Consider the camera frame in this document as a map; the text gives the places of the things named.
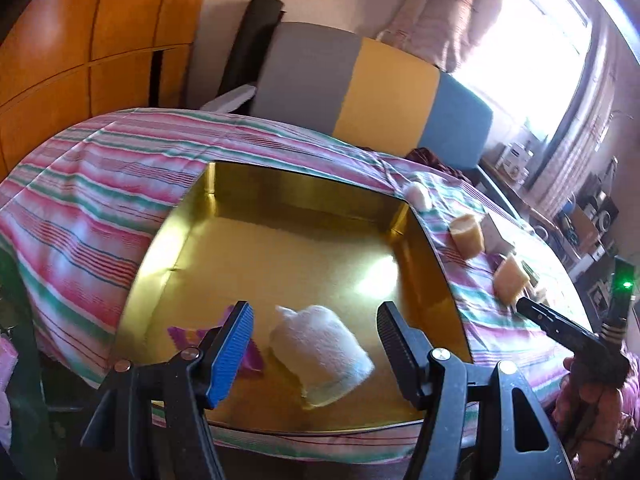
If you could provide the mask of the person's right hand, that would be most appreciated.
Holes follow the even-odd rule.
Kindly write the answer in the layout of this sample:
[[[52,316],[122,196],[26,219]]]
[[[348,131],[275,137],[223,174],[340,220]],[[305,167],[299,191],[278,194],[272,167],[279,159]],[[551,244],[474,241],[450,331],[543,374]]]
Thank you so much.
[[[574,358],[566,358],[563,366],[568,374],[561,382],[552,419],[556,431],[570,456],[582,460],[613,453],[616,434],[623,418],[620,389],[585,382],[574,377],[579,366]]]

